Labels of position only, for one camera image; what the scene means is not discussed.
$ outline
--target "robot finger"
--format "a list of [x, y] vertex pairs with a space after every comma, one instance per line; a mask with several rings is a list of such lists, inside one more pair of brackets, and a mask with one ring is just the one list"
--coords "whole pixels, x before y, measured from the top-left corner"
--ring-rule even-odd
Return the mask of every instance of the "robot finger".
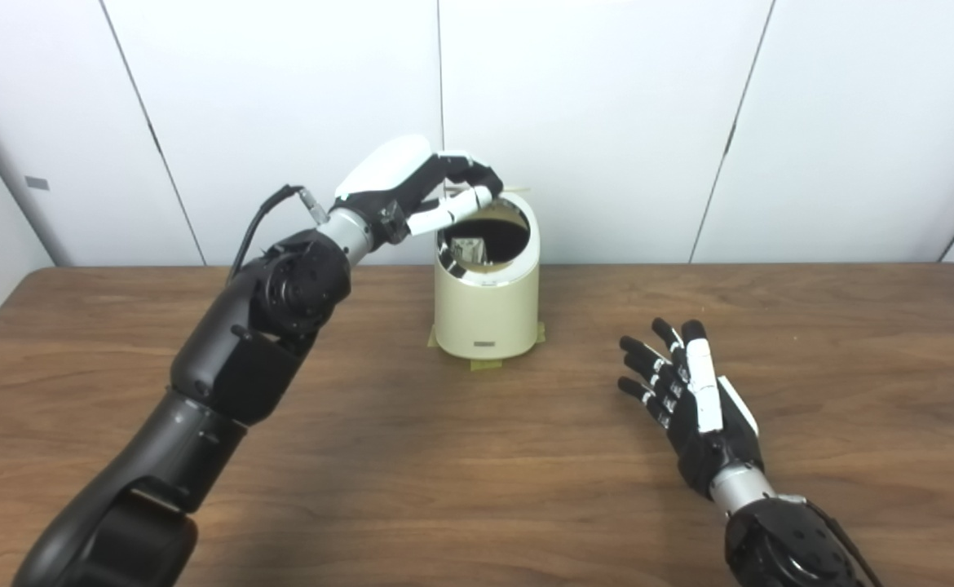
[[672, 410], [667, 409], [666, 406], [660, 403], [660, 394], [657, 394], [655, 390], [649, 386], [645, 386], [644, 383], [635, 382], [633, 379], [629, 379], [629, 377], [619, 377], [618, 389], [622, 390], [624, 394], [640, 400], [641, 404], [644, 404], [644, 408], [647, 408], [647, 412], [650, 413], [651, 417], [655, 418], [657, 423], [661, 424], [663, 428], [669, 428], [669, 418], [672, 416]]
[[428, 201], [423, 201], [418, 207], [424, 211], [413, 213], [409, 217], [409, 233], [420, 235], [450, 227], [459, 220], [487, 208], [492, 204], [492, 200], [495, 200], [492, 191], [485, 186], [476, 186], [455, 196], [432, 200], [436, 203], [435, 208], [426, 209]]
[[698, 405], [698, 431], [701, 434], [723, 430], [723, 413], [720, 391], [716, 387], [716, 371], [713, 356], [709, 352], [709, 340], [705, 327], [698, 320], [689, 320], [681, 327], [687, 341], [687, 368], [689, 389]]
[[663, 369], [659, 371], [659, 376], [662, 379], [660, 385], [663, 386], [663, 390], [667, 391], [674, 399], [681, 398], [683, 392], [687, 390], [686, 384], [681, 382], [681, 378], [676, 375], [674, 369]]
[[645, 382], [648, 382], [651, 377], [656, 375], [656, 363], [650, 363], [650, 361], [645, 360], [643, 356], [634, 353], [625, 353], [625, 356], [622, 357], [622, 363], [640, 374]]
[[659, 338], [662, 338], [669, 348], [669, 353], [672, 355], [672, 363], [674, 363], [676, 367], [676, 374], [679, 375], [684, 382], [688, 382], [690, 372], [687, 368], [687, 353], [685, 348], [683, 348], [682, 338], [676, 333], [674, 327], [670, 326], [666, 320], [662, 320], [660, 317], [656, 317], [655, 320], [653, 320], [651, 330], [655, 331], [655, 334], [659, 335]]
[[679, 394], [674, 394], [672, 390], [671, 382], [674, 382], [674, 376], [668, 371], [663, 371], [648, 377], [647, 383], [641, 383], [644, 390], [651, 394], [653, 402], [659, 404], [660, 408], [670, 416], [676, 409], [676, 401], [679, 399]]
[[669, 360], [662, 355], [662, 353], [657, 352], [647, 343], [638, 341], [638, 339], [633, 337], [622, 337], [618, 342], [618, 346], [625, 352], [633, 354], [634, 356], [640, 357], [640, 360], [645, 361], [645, 363], [654, 364], [655, 370], [660, 370], [664, 365], [670, 364]]
[[429, 212], [435, 210], [437, 205], [440, 205], [440, 197], [433, 196], [428, 198], [428, 200], [421, 201], [420, 204], [415, 207], [413, 214], [422, 214], [422, 212]]

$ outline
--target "small label on wall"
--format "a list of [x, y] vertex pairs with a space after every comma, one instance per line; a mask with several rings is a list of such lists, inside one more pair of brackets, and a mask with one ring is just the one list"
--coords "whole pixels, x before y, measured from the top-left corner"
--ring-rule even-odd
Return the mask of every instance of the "small label on wall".
[[27, 182], [27, 187], [34, 189], [44, 189], [49, 191], [49, 182], [42, 178], [33, 178], [31, 175], [24, 175], [24, 181]]

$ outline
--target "robot forearm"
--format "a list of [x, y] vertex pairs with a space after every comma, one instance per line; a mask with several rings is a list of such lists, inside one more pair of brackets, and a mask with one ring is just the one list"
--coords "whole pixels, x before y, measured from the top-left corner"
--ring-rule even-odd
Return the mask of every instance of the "robot forearm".
[[[175, 357], [166, 395], [118, 457], [71, 500], [27, 554], [15, 587], [169, 587], [187, 563], [200, 508], [250, 426], [268, 417], [350, 294], [351, 268], [410, 234], [414, 215], [448, 226], [476, 209], [424, 198], [444, 179], [472, 181], [486, 197], [502, 183], [468, 156], [430, 152], [425, 139], [391, 141], [366, 159], [321, 210], [284, 186], [250, 224], [227, 286]], [[298, 194], [318, 226], [242, 266], [260, 219]], [[437, 213], [438, 205], [448, 205]]]

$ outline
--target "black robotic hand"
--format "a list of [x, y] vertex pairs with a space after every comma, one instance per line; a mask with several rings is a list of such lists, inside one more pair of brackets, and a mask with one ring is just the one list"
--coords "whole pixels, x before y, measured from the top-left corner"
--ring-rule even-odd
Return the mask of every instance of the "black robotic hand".
[[621, 377], [618, 386], [642, 401], [665, 428], [683, 480], [713, 499], [713, 480], [720, 472], [734, 467], [764, 471], [756, 419], [727, 377], [716, 376], [704, 326], [689, 320], [681, 338], [656, 317], [651, 329], [666, 343], [671, 360], [636, 338], [623, 337], [625, 364], [641, 380]]
[[704, 326], [689, 320], [681, 337], [656, 317], [651, 329], [670, 358], [623, 337], [624, 363], [641, 379], [621, 377], [619, 389], [643, 402], [665, 428], [688, 486], [726, 515], [724, 558], [738, 583], [863, 587], [853, 557], [882, 587], [836, 520], [804, 497], [776, 494], [767, 482], [756, 419], [727, 377], [716, 375]]

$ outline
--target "white robotic hand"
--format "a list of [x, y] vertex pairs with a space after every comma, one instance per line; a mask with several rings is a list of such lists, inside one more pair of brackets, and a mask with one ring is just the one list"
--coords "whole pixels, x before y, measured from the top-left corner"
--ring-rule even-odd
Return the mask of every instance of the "white robotic hand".
[[[427, 200], [445, 179], [470, 188]], [[372, 226], [374, 250], [409, 234], [450, 227], [501, 192], [502, 182], [480, 160], [458, 150], [433, 152], [425, 137], [409, 135], [383, 144], [354, 168], [336, 188], [333, 210], [351, 209]]]

